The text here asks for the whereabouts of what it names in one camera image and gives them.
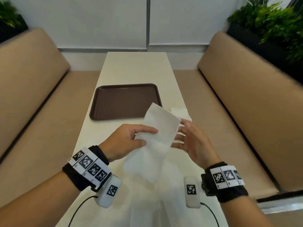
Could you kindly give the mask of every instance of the white table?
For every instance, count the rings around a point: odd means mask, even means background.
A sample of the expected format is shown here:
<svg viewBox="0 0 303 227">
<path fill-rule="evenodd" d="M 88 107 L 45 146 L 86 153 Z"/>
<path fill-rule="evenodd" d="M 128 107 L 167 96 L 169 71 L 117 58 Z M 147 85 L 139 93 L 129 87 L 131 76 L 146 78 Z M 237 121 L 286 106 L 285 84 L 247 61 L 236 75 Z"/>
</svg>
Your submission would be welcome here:
<svg viewBox="0 0 303 227">
<path fill-rule="evenodd" d="M 104 62 L 102 72 L 98 79 L 96 88 L 102 85 L 118 84 L 156 84 L 160 94 L 163 108 L 170 110 L 172 107 L 185 108 L 185 104 L 169 64 L 166 53 L 147 53 L 147 52 L 109 52 Z M 98 145 L 104 141 L 116 128 L 123 123 L 140 124 L 143 119 L 120 119 L 112 121 L 95 122 L 89 118 L 92 100 L 88 108 L 83 126 L 74 150 L 76 153 L 83 146 Z M 132 192 L 136 186 L 133 177 L 123 172 L 122 160 L 117 160 L 109 166 L 113 174 L 123 180 L 122 186 L 116 194 L 115 200 L 108 209 L 97 206 L 93 199 L 88 200 L 77 212 L 71 227 L 77 226 L 130 226 L 132 207 Z M 158 193 L 166 199 L 165 204 L 169 207 L 170 218 L 173 217 L 174 226 L 183 226 L 184 223 L 191 226 L 197 226 L 196 221 L 200 222 L 199 226 L 217 226 L 216 222 L 206 207 L 198 209 L 187 209 L 185 207 L 183 177 L 186 175 L 195 175 L 200 179 L 203 170 L 196 166 L 188 155 L 177 149 L 171 148 L 165 160 L 163 175 L 158 183 Z M 88 196 L 94 193 L 87 188 L 71 205 L 66 214 L 62 217 L 57 227 L 66 227 L 80 203 Z M 148 196 L 148 202 L 156 199 Z M 200 199 L 208 204 L 215 213 L 221 227 L 227 226 L 225 217 L 216 198 L 206 197 L 200 193 Z M 160 217 L 158 224 L 154 226 L 169 226 L 168 217 L 163 215 L 164 203 L 160 202 L 159 212 L 153 214 L 153 217 Z"/>
</svg>

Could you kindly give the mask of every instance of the black planter box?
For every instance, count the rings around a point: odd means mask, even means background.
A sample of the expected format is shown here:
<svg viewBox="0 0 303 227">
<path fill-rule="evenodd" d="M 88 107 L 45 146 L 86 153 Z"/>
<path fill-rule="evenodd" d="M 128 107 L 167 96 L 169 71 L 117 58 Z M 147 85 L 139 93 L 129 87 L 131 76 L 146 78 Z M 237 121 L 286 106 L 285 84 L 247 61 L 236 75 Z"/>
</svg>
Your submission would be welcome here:
<svg viewBox="0 0 303 227">
<path fill-rule="evenodd" d="M 23 27 L 17 26 L 13 28 L 12 26 L 0 21 L 0 43 L 23 33 L 25 30 L 28 30 L 28 26 L 21 15 L 19 15 L 19 20 L 22 22 Z"/>
<path fill-rule="evenodd" d="M 227 34 L 303 84 L 303 65 L 298 63 L 290 64 L 287 60 L 288 53 L 285 49 L 270 41 L 260 44 L 261 38 L 257 34 L 233 23 L 229 26 Z"/>
</svg>

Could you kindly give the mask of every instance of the tissue paper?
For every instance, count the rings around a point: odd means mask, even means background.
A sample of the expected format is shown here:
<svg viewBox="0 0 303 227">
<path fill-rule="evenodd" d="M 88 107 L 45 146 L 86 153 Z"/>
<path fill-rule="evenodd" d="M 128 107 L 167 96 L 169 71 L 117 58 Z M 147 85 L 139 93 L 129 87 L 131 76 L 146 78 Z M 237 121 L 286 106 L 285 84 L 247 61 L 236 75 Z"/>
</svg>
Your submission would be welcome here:
<svg viewBox="0 0 303 227">
<path fill-rule="evenodd" d="M 123 169 L 137 174 L 150 183 L 158 181 L 163 161 L 175 139 L 180 119 L 153 103 L 144 117 L 143 125 L 159 130 L 157 134 L 138 133 L 135 139 L 146 140 L 147 145 L 131 152 Z"/>
</svg>

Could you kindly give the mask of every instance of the forearm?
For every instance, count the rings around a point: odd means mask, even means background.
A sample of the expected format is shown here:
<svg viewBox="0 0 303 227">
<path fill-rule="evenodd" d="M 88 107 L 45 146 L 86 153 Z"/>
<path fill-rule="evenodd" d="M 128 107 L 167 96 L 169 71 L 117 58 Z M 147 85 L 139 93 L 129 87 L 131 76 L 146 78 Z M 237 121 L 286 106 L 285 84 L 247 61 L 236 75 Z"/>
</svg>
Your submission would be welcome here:
<svg viewBox="0 0 303 227">
<path fill-rule="evenodd" d="M 54 227 L 79 193 L 61 171 L 0 208 L 0 226 Z"/>
<path fill-rule="evenodd" d="M 229 227 L 273 227 L 266 215 L 249 197 L 241 196 L 221 203 L 221 208 Z"/>
</svg>

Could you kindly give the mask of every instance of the plastic tray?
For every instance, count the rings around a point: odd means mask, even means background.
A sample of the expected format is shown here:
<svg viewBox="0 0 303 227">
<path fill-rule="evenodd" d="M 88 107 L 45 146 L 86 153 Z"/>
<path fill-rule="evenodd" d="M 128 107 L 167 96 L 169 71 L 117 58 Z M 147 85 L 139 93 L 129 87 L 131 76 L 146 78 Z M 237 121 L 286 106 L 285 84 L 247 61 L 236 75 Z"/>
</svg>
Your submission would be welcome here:
<svg viewBox="0 0 303 227">
<path fill-rule="evenodd" d="M 95 91 L 92 120 L 143 118 L 152 103 L 162 107 L 155 84 L 107 85 Z"/>
</svg>

